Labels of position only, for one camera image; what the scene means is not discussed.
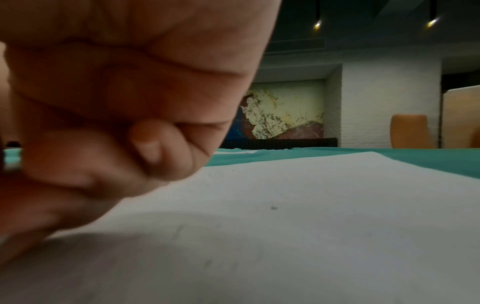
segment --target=orange chair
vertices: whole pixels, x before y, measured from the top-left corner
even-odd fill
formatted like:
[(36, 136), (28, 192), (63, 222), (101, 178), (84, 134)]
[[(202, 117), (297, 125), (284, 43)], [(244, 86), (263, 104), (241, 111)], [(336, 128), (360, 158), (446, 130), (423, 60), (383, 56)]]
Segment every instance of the orange chair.
[(435, 148), (426, 115), (393, 115), (390, 124), (390, 142), (394, 149)]
[(470, 137), (470, 148), (480, 149), (480, 127), (476, 128)]

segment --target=air vent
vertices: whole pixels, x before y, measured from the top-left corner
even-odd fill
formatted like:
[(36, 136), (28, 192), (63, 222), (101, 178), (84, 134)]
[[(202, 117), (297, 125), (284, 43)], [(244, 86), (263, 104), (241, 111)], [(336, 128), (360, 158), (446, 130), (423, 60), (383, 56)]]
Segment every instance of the air vent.
[(325, 38), (271, 41), (266, 47), (265, 55), (295, 53), (325, 49)]

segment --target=track light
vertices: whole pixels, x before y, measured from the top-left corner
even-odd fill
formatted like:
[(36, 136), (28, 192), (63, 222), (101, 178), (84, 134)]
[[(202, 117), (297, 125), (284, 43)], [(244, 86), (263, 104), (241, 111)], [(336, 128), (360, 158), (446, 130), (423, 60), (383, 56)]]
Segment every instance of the track light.
[(429, 19), (429, 22), (426, 24), (427, 28), (431, 28), (439, 21), (439, 18), (437, 17), (437, 7), (438, 7), (437, 0), (429, 1), (430, 19)]
[(316, 22), (313, 28), (315, 30), (320, 29), (320, 26), (322, 26), (322, 14), (320, 11), (320, 0), (316, 0), (316, 8), (315, 8), (315, 17), (316, 17)]

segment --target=dark ceiling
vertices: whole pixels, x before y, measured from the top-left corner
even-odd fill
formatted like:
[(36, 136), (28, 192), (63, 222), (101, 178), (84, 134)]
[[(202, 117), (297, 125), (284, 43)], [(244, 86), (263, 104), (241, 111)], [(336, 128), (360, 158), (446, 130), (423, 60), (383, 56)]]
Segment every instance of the dark ceiling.
[(315, 39), (324, 40), (324, 47), (317, 44), (324, 50), (480, 41), (480, 0), (438, 0), (440, 21), (428, 31), (428, 0), (320, 3), (322, 26), (315, 31), (316, 0), (283, 0), (271, 42), (288, 41), (284, 51), (301, 51)]

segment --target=mural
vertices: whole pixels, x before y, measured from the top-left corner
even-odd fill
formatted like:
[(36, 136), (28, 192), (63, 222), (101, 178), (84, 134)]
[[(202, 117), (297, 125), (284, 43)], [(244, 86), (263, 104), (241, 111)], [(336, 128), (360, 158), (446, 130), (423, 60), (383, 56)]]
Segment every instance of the mural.
[(324, 82), (253, 84), (226, 139), (323, 138)]

